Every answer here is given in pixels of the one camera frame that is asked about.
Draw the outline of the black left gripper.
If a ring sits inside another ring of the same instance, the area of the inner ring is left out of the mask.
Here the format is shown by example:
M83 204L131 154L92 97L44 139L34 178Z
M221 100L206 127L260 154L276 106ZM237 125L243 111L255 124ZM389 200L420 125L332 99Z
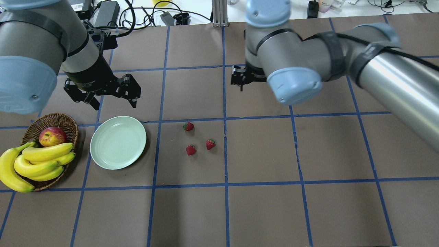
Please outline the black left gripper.
M137 107L141 98L141 86L131 74L117 78L103 55L99 55L91 67L80 72L65 72L75 86L64 85L64 90L76 102L84 102L98 110L99 101L95 96L112 95L128 101L132 108Z

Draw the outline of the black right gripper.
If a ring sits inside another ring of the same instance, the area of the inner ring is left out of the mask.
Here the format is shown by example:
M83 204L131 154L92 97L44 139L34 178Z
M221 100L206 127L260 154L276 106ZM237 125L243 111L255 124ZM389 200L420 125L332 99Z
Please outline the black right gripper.
M244 84L253 82L267 82L266 75L262 68L246 64L245 67L233 65L230 84L238 86L243 91Z

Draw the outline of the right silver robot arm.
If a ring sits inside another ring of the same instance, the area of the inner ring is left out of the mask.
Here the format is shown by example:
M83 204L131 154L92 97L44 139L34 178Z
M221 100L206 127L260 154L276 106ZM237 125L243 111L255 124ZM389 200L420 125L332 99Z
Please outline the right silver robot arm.
M247 1L246 65L233 67L231 85L265 82L279 103L295 105L316 96L323 82L348 76L438 150L437 65L404 52L386 23L303 39L289 23L290 9L290 0Z

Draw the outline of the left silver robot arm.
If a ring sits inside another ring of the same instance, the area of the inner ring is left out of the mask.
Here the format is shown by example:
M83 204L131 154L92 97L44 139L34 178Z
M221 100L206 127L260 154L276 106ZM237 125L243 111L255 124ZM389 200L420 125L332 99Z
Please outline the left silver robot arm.
M67 0L2 0L1 7L1 111L27 115L44 109L60 70L74 102L98 110L96 96L112 95L136 108L141 86L130 74L116 77L103 57L133 27L108 35L82 22Z

